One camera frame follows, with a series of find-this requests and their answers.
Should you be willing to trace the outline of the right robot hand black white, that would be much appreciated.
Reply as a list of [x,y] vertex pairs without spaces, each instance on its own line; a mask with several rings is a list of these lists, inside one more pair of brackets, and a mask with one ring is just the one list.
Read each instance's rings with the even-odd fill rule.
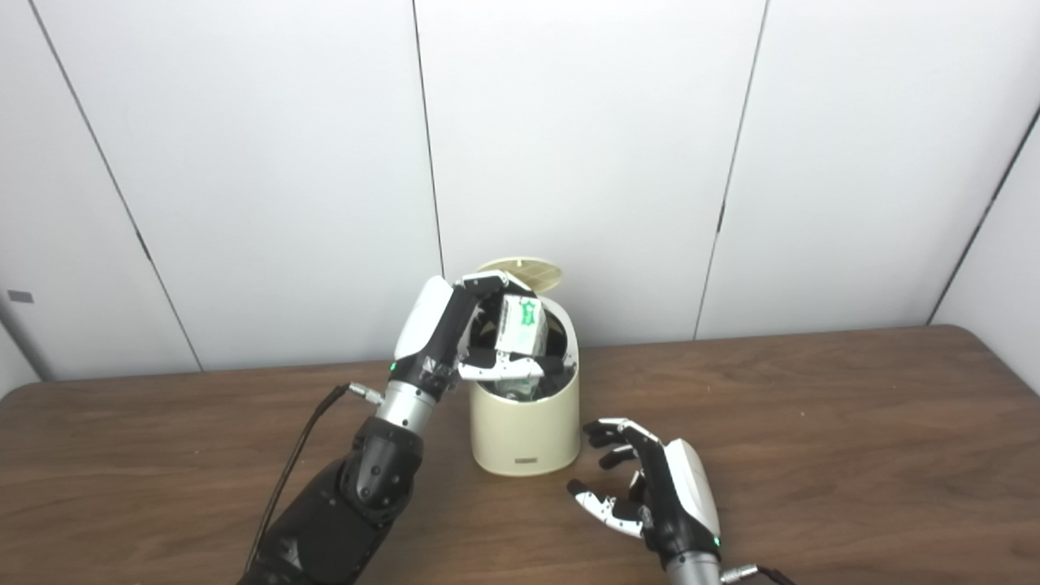
[[567,489],[583,510],[610,529],[639,538],[661,565],[687,554],[721,561],[721,525],[700,457],[681,438],[665,442],[630,418],[599,418],[583,425],[588,444],[610,447],[602,470],[638,462],[627,497],[603,495],[582,481]]

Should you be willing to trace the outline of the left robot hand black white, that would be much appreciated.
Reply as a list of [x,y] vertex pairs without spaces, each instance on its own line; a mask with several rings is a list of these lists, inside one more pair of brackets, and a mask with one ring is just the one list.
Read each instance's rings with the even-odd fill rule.
[[464,347],[480,311],[504,302],[506,296],[536,300],[532,289],[506,271],[480,271],[454,283],[431,277],[406,319],[389,379],[439,402],[460,380],[524,380],[557,373],[556,358],[498,347]]

